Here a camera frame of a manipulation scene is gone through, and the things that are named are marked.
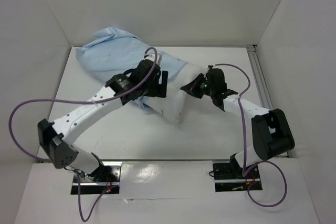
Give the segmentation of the white pillow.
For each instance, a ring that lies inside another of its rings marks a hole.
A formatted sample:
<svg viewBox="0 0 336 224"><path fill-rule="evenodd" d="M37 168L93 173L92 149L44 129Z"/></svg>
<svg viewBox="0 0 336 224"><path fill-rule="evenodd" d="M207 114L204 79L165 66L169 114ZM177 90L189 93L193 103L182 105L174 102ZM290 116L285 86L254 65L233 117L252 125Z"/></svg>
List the white pillow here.
<svg viewBox="0 0 336 224"><path fill-rule="evenodd" d="M187 93L181 87L192 82L200 73L204 74L206 69L198 65L187 63L172 79L167 83L166 98L144 97L142 108L156 111L171 123L177 124L186 100Z"/></svg>

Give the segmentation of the light blue pillowcase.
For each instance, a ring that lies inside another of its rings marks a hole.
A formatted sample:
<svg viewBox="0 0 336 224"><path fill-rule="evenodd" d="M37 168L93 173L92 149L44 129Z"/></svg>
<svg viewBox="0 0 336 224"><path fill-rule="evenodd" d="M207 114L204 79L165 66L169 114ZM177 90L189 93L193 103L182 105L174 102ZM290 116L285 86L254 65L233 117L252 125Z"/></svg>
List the light blue pillowcase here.
<svg viewBox="0 0 336 224"><path fill-rule="evenodd" d="M103 83L116 74L137 67L144 59L145 51L150 47L137 36L113 27L102 29L93 36L96 38L94 41L76 49L76 58L87 72ZM162 57L161 69L168 71L168 81L171 81L187 64L186 61L164 51L157 50L157 52ZM152 103L155 100L163 101L159 101L156 105ZM164 99L144 97L135 101L143 109L159 112L160 106L166 105L167 102L168 97Z"/></svg>

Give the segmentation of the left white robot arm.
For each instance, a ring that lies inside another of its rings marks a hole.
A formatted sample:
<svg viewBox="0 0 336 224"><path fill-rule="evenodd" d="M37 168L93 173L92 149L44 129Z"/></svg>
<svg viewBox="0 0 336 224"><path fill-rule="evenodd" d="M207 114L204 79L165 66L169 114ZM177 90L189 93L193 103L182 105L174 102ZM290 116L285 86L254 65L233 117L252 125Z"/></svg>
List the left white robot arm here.
<svg viewBox="0 0 336 224"><path fill-rule="evenodd" d="M108 80L88 104L77 107L67 115L37 124L39 143L56 169L67 166L80 170L96 182L111 172L94 153L74 145L77 138L93 124L130 101L142 96L165 98L168 72L150 59L141 60L134 69Z"/></svg>

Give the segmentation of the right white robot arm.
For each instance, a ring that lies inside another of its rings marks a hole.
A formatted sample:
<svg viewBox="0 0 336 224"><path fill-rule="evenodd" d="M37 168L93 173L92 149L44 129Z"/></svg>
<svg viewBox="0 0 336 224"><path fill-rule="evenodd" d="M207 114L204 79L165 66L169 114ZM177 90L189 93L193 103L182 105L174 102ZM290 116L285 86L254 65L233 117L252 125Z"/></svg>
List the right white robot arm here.
<svg viewBox="0 0 336 224"><path fill-rule="evenodd" d="M213 105L240 117L243 127L243 150L229 160L229 172L240 178L256 163L267 161L295 147L295 141L284 112L260 107L227 87L224 72L209 67L189 84L181 87L188 95L211 98Z"/></svg>

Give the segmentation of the aluminium frame rail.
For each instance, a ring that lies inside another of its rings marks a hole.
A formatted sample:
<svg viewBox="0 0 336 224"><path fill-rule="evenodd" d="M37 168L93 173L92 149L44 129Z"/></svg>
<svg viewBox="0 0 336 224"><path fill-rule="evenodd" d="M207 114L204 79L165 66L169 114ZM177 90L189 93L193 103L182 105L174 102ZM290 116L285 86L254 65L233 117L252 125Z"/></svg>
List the aluminium frame rail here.
<svg viewBox="0 0 336 224"><path fill-rule="evenodd" d="M273 108L266 81L257 57L256 48L247 48L262 109L266 112L255 115L251 120L253 148L263 161L291 150L295 143L284 112Z"/></svg>

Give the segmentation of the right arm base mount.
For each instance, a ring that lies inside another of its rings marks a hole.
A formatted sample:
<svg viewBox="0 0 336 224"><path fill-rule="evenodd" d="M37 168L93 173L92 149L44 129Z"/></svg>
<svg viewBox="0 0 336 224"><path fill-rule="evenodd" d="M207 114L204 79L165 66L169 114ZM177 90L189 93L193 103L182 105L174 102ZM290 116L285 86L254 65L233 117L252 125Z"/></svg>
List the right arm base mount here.
<svg viewBox="0 0 336 224"><path fill-rule="evenodd" d="M240 171L235 172L229 160L213 161L212 170L208 172L214 180L215 192L237 192L262 190L262 183L258 167L253 168L243 177Z"/></svg>

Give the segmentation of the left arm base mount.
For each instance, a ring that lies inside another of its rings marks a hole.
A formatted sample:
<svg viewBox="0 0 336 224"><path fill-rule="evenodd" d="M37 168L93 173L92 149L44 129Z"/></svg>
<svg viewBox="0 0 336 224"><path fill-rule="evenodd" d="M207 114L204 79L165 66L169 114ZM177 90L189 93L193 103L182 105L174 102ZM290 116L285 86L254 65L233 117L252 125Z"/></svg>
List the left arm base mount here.
<svg viewBox="0 0 336 224"><path fill-rule="evenodd" d="M79 170L79 177L74 174L71 184L71 195L78 195L78 183L81 186L82 195L99 195L102 192L108 195L116 195L120 192L121 162L103 161L105 169L96 178Z"/></svg>

